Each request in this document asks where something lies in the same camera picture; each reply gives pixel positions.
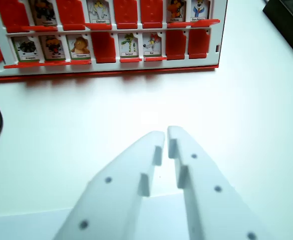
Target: character card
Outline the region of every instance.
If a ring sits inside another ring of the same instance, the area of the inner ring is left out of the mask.
[[[191,2],[191,22],[200,19],[208,19],[209,0],[192,0]]]
[[[161,38],[156,32],[143,33],[143,55],[145,57],[159,57],[161,53]]]
[[[71,59],[91,59],[87,39],[83,38],[81,34],[66,35],[66,38]]]
[[[39,61],[36,46],[27,36],[12,37],[12,42],[19,62]]]
[[[65,60],[62,42],[54,35],[40,36],[45,60]]]
[[[167,22],[185,22],[185,0],[168,0]]]
[[[90,21],[93,24],[110,24],[110,8],[105,0],[87,0]]]
[[[137,38],[132,33],[119,33],[118,42],[120,44],[121,58],[138,57]]]
[[[51,0],[29,0],[35,25],[57,25]]]

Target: gripper jaw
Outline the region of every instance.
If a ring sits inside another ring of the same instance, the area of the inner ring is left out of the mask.
[[[215,162],[181,127],[168,128],[169,158],[184,191],[191,240],[272,240]]]
[[[161,165],[165,133],[146,134],[87,185],[55,240],[130,240],[142,196],[150,195],[155,165]]]

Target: cartoon character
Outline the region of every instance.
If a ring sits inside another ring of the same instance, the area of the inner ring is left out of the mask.
[[[90,51],[87,49],[87,46],[87,41],[82,36],[77,37],[71,52],[76,54],[89,54]]]
[[[124,36],[124,38],[125,38],[125,41],[121,42],[121,46],[123,47],[123,45],[128,43],[129,44],[128,49],[129,49],[129,52],[131,52],[131,50],[132,50],[132,41],[134,39],[134,36],[133,36],[132,33],[130,33],[130,34],[126,34]],[[133,43],[133,51],[136,52],[135,43]]]
[[[98,0],[96,3],[91,5],[89,12],[94,16],[97,16],[97,19],[103,19],[107,17],[108,8],[102,3],[101,0]]]
[[[61,55],[61,53],[59,52],[61,50],[61,44],[56,37],[48,36],[46,38],[46,47],[49,49],[49,51],[52,52],[53,55]]]
[[[24,52],[23,54],[25,55],[25,53],[34,53],[35,52],[36,47],[33,41],[24,41],[21,43],[21,45],[18,47],[18,51],[22,51]]]
[[[154,51],[155,44],[160,41],[161,41],[161,38],[157,34],[151,33],[151,39],[149,41],[150,44],[149,45],[144,44],[143,47],[145,47],[146,49],[152,48],[152,51]]]
[[[197,0],[197,5],[193,8],[193,12],[195,12],[195,17],[198,18],[198,15],[202,12],[204,12],[204,6],[203,6],[204,0]]]
[[[184,6],[184,0],[171,0],[171,4],[167,7],[167,10],[171,12],[171,18],[181,18],[181,8]]]
[[[38,19],[41,19],[42,16],[44,16],[46,21],[55,20],[53,5],[47,0],[35,0],[34,7]]]

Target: red flap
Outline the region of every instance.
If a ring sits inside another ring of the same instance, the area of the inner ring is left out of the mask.
[[[72,61],[46,61],[44,63],[40,62],[19,62],[14,65],[6,65],[5,69],[23,69],[23,68],[32,68],[32,67],[47,67],[47,66],[65,66],[65,65],[83,65],[91,64],[92,61],[88,60],[72,60]]]
[[[57,27],[56,26],[22,26],[21,29],[25,31],[35,31],[35,32],[56,32]]]
[[[86,23],[90,30],[112,30],[112,25],[107,23]]]
[[[141,0],[141,21],[144,29],[162,28],[163,0]]]
[[[65,31],[85,30],[81,0],[56,0],[56,3]]]
[[[208,53],[210,35],[206,29],[191,29],[188,39],[188,54],[190,59],[204,59]]]
[[[185,58],[186,36],[182,30],[166,31],[167,60],[181,60]]]
[[[92,32],[91,36],[96,62],[115,63],[115,43],[109,32],[96,31]]]
[[[136,0],[113,0],[118,29],[137,29]]]
[[[188,21],[177,21],[177,22],[171,22],[167,24],[168,29],[174,29],[174,28],[185,28],[187,26],[190,26],[191,23]]]
[[[0,0],[0,13],[8,33],[24,33],[21,26],[29,26],[26,9],[18,0]]]
[[[208,28],[211,25],[220,23],[219,19],[200,19],[196,22],[192,22],[190,25],[193,28]]]
[[[130,57],[130,58],[121,58],[120,62],[121,63],[136,63],[140,62],[142,59],[139,57]]]
[[[154,62],[154,61],[163,61],[167,60],[167,57],[164,56],[151,56],[151,57],[145,57],[144,61],[145,62]]]

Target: white game frame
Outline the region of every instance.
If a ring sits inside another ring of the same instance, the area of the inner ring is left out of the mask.
[[[87,9],[87,1],[80,0],[83,5],[83,12],[85,22],[89,23],[89,13]],[[85,30],[77,31],[64,31],[59,18],[59,12],[57,9],[57,4],[55,0],[49,0],[54,6],[54,11],[57,20],[58,31],[49,32],[22,32],[22,33],[7,33],[5,26],[3,25],[1,15],[0,15],[0,49],[2,51],[4,61],[0,62],[0,77],[9,76],[23,76],[23,75],[44,75],[44,74],[59,74],[59,73],[89,73],[89,72],[102,72],[102,71],[123,71],[123,70],[141,70],[141,69],[166,69],[166,68],[181,68],[181,67],[199,67],[199,66],[214,66],[219,62],[220,56],[220,46],[222,42],[223,27],[225,21],[226,5],[227,0],[210,0],[210,19],[219,19],[220,23],[214,24],[210,27],[204,27],[204,29],[209,30],[210,43],[209,51],[206,58],[189,59],[188,55],[188,36],[190,29],[199,29],[203,27],[191,27],[187,26],[185,28],[167,28],[166,22],[166,5],[167,1],[163,1],[163,21],[162,28],[143,28],[141,23],[141,11],[140,11],[140,0],[137,1],[137,12],[138,12],[138,23],[137,29],[117,29],[114,15],[114,6],[112,0],[107,0],[110,8],[110,17],[112,22],[112,30],[90,30],[86,28]],[[19,2],[24,3],[26,7],[26,12],[29,17],[30,25],[34,26],[34,20],[32,17],[31,9],[28,4],[28,0],[19,0]],[[186,16],[185,19],[188,21],[191,16],[191,0],[186,0]],[[186,48],[185,48],[185,59],[183,60],[162,60],[162,61],[144,61],[143,56],[143,35],[145,32],[157,32],[159,37],[162,38],[162,56],[166,57],[165,53],[165,32],[166,30],[182,30],[184,35],[186,35]],[[114,38],[115,51],[116,51],[116,62],[114,63],[96,63],[93,44],[91,39],[91,32],[110,32],[113,33],[111,37]],[[140,62],[120,62],[119,53],[119,43],[118,43],[118,33],[138,33],[138,50],[139,58],[142,59]],[[5,65],[15,65],[18,63],[18,58],[13,48],[13,43],[11,37],[18,36],[28,36],[34,41],[38,55],[40,57],[40,63],[45,61],[42,48],[40,46],[38,36],[42,35],[55,35],[61,40],[66,62],[71,61],[71,56],[68,51],[68,44],[66,35],[82,34],[89,42],[89,50],[91,52],[91,64],[82,65],[58,65],[58,66],[40,66],[40,67],[26,67],[26,68],[4,68]]]

